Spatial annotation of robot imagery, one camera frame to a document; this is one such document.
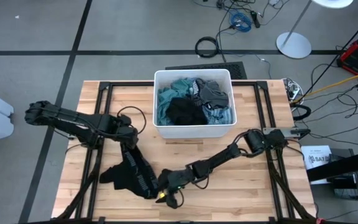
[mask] wooden table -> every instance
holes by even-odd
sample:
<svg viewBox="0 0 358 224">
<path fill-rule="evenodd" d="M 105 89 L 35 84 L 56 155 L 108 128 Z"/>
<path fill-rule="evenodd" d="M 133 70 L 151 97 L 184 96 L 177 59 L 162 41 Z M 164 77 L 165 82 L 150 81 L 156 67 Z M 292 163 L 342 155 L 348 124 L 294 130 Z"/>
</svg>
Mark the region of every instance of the wooden table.
<svg viewBox="0 0 358 224">
<path fill-rule="evenodd" d="M 268 80 L 267 82 L 277 127 L 292 127 L 294 123 L 283 82 L 281 80 Z M 77 111 L 93 114 L 98 86 L 99 81 L 84 82 Z M 125 106 L 139 107 L 145 113 L 147 126 L 145 131 L 139 135 L 138 147 L 158 176 L 164 168 L 183 169 L 186 164 L 198 159 L 209 158 L 226 148 L 240 132 L 260 127 L 254 89 L 251 86 L 234 86 L 233 89 L 237 124 L 222 138 L 187 140 L 161 138 L 152 124 L 152 86 L 114 87 L 110 113 L 116 115 Z M 260 93 L 266 123 L 269 124 L 263 92 Z M 101 113 L 106 96 L 103 99 Z M 128 109 L 123 113 L 131 117 L 135 127 L 138 129 L 142 127 L 143 118 L 138 111 Z M 239 143 L 240 147 L 247 147 L 245 141 Z M 68 147 L 75 144 L 78 144 L 78 141 L 70 141 Z M 290 145 L 299 149 L 299 145 L 295 142 L 290 142 Z M 75 147 L 67 153 L 52 217 L 56 217 L 64 211 L 80 188 L 85 155 L 86 150 L 81 147 Z M 302 156 L 295 151 L 284 149 L 283 159 L 292 192 L 309 213 L 314 215 L 313 197 Z M 104 143 L 101 172 L 120 162 L 119 143 L 107 139 Z M 85 197 L 83 217 L 86 216 L 89 191 L 90 188 Z M 233 159 L 214 170 L 207 189 L 200 190 L 190 184 L 183 190 L 183 194 L 185 196 L 184 206 L 174 210 L 163 203 L 156 204 L 155 200 L 138 197 L 128 190 L 114 190 L 113 183 L 98 184 L 94 218 L 104 216 L 106 220 L 127 221 L 267 221 L 268 217 L 275 217 L 265 155 L 252 159 L 245 157 Z M 280 194 L 283 213 L 287 217 L 281 190 Z"/>
</svg>

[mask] clothing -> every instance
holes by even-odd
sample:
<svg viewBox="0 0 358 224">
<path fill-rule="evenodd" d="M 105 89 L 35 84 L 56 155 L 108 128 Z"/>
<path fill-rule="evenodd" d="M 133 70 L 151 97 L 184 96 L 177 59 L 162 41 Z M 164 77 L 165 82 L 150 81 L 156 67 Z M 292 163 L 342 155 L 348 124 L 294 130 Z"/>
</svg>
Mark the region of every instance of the clothing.
<svg viewBox="0 0 358 224">
<path fill-rule="evenodd" d="M 205 125 L 208 123 L 202 107 L 188 98 L 172 98 L 166 115 L 174 125 Z"/>
<path fill-rule="evenodd" d="M 216 81 L 204 81 L 200 78 L 196 79 L 198 85 L 198 95 L 203 105 L 209 105 L 211 109 L 225 108 L 229 104 L 229 97 L 221 91 Z"/>
<path fill-rule="evenodd" d="M 121 144 L 121 155 L 122 162 L 103 172 L 99 182 L 114 182 L 114 189 L 128 189 L 145 199 L 157 198 L 158 180 L 139 148 L 129 149 Z"/>
<path fill-rule="evenodd" d="M 158 125 L 168 126 L 174 125 L 173 122 L 165 114 L 169 104 L 174 97 L 184 98 L 190 94 L 194 79 L 182 78 L 174 81 L 170 88 L 163 88 L 158 90 L 158 106 L 157 106 L 157 119 Z"/>
<path fill-rule="evenodd" d="M 208 124 L 232 124 L 233 117 L 231 109 L 228 107 L 218 109 L 208 109 L 203 106 L 203 111 L 208 119 Z"/>
</svg>

